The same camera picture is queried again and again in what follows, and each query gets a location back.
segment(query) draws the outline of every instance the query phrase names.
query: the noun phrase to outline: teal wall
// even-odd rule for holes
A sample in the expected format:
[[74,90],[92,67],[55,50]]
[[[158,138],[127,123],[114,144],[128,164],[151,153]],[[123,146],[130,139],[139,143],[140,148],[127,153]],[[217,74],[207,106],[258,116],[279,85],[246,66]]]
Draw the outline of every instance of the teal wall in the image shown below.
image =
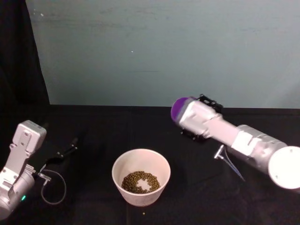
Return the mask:
[[27,4],[52,104],[300,107],[300,1]]

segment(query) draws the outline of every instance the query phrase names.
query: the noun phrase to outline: silver arm segment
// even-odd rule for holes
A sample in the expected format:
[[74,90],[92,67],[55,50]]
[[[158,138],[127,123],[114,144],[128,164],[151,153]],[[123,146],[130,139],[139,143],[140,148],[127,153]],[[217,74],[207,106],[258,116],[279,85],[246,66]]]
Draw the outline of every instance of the silver arm segment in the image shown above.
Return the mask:
[[229,146],[229,152],[268,174],[278,186],[300,193],[300,148],[247,125],[238,127],[195,98],[178,99],[171,117],[180,127]]
[[27,120],[20,123],[15,131],[10,154],[0,172],[0,188],[8,191],[20,174],[23,173],[30,156],[41,147],[46,130]]
[[36,171],[27,161],[41,147],[46,133],[44,128],[30,120],[18,125],[9,146],[7,162],[0,172],[0,220],[14,211],[34,185],[32,174]]

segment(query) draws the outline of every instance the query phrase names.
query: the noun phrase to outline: black curtain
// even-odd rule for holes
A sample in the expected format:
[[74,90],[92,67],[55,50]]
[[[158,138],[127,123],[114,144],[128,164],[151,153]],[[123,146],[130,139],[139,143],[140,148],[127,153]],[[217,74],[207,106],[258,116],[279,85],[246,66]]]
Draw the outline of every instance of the black curtain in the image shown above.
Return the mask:
[[25,0],[0,0],[0,112],[18,105],[48,105]]

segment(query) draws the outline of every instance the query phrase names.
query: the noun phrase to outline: black table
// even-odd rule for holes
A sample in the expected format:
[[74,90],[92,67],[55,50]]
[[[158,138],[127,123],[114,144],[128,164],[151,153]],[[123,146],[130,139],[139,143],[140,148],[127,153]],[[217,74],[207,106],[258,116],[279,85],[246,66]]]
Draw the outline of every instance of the black table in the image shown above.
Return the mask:
[[[234,125],[247,124],[288,145],[300,146],[300,111],[224,109]],[[0,114],[2,166],[18,123],[49,123],[46,140],[66,148],[78,133],[86,137],[77,152],[52,168],[67,182],[63,203],[51,206],[40,197],[37,180],[6,225],[296,225],[300,195],[275,186],[268,176],[231,156],[243,182],[223,161],[214,160],[219,143],[195,143],[180,135],[168,107],[20,106]],[[171,178],[153,205],[127,204],[116,189],[111,169],[123,152],[149,148],[164,155]],[[46,191],[49,200],[62,184]]]

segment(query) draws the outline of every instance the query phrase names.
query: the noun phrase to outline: white cable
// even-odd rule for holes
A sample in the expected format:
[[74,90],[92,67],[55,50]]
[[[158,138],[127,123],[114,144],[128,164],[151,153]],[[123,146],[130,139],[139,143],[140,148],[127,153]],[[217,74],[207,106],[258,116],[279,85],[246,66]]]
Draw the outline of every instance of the white cable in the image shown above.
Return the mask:
[[223,158],[223,160],[233,169],[233,171],[235,171],[235,173],[243,180],[245,181],[245,179],[243,178],[242,174],[239,172],[239,170],[235,167],[235,165],[232,163],[232,161],[230,160],[230,158],[227,155],[227,146],[225,147],[225,157],[226,159]]
[[66,182],[65,182],[65,179],[64,179],[58,172],[56,172],[56,171],[53,171],[53,170],[47,170],[47,169],[44,169],[43,171],[46,171],[46,172],[52,172],[52,173],[55,173],[56,175],[60,176],[60,178],[62,179],[62,182],[64,183],[64,195],[63,195],[62,199],[59,200],[58,202],[49,202],[49,201],[47,201],[47,200],[45,199],[45,197],[44,197],[44,188],[45,188],[45,186],[46,186],[46,184],[47,184],[47,181],[46,181],[46,182],[43,184],[43,187],[42,187],[42,190],[41,190],[41,196],[42,196],[42,199],[43,199],[46,203],[48,203],[48,204],[50,204],[50,205],[57,205],[57,204],[60,204],[60,203],[65,199],[66,193],[67,193],[67,184],[66,184]]

